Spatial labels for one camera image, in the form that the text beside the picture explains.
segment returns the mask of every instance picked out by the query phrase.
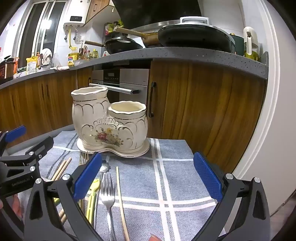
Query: kitchen counter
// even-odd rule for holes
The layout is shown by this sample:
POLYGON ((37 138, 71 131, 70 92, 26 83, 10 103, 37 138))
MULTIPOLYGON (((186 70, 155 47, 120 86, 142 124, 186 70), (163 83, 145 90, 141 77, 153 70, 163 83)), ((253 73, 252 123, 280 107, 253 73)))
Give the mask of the kitchen counter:
MULTIPOLYGON (((135 59, 162 59, 210 63, 237 69, 245 73, 252 74, 256 77, 262 78, 264 80, 267 80, 268 78, 268 66, 260 62, 227 52, 190 47, 156 47, 131 50, 122 53, 111 54, 109 56, 97 59, 91 59, 78 66, 71 67, 70 70, 81 69, 96 64, 112 63, 116 61, 135 59)), ((45 70, 23 77, 15 78, 11 81, 8 81, 0 85, 0 89, 3 89, 7 86, 10 86, 23 80, 57 72, 60 71, 45 70)))
POLYGON ((184 139, 193 152, 203 152, 224 172, 232 172, 254 133, 268 66, 199 48, 127 51, 85 61, 69 71, 45 70, 0 85, 0 130, 27 128, 10 147, 71 125, 70 93, 89 86, 95 65, 139 59, 150 60, 146 105, 154 115, 147 115, 148 137, 184 139))

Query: oven display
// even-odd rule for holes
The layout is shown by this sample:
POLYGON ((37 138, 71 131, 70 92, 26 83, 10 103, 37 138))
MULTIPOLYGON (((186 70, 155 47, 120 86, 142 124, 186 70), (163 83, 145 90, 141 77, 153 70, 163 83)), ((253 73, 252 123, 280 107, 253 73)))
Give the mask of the oven display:
POLYGON ((105 69, 103 78, 104 81, 119 82, 120 69, 105 69))

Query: water heater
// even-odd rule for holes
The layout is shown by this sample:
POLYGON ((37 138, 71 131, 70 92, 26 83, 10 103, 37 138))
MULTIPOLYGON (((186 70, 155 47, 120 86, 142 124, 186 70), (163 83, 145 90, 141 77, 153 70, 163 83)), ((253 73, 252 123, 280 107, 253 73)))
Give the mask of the water heater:
POLYGON ((67 13, 64 17, 64 26, 83 26, 91 0, 71 0, 67 13))

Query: human hand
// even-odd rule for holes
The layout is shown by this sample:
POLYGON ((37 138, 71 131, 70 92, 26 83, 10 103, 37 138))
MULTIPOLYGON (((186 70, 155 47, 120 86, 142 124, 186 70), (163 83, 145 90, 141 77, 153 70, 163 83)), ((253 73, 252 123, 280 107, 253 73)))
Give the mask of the human hand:
MULTIPOLYGON (((13 203, 12 203, 12 210, 14 213, 19 217, 22 218, 22 208, 20 206, 20 200, 17 196, 17 194, 13 195, 13 203)), ((0 200, 0 209, 3 208, 3 202, 0 200)))
POLYGON ((159 239, 155 235, 151 234, 151 237, 150 237, 150 239, 148 241, 161 241, 161 239, 159 239))

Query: oil bottle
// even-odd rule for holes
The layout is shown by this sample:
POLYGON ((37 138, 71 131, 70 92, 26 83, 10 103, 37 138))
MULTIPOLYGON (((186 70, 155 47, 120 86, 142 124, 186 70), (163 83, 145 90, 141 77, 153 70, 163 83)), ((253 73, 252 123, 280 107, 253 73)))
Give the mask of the oil bottle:
POLYGON ((251 27, 244 28, 244 56, 256 61, 259 58, 257 34, 251 27))

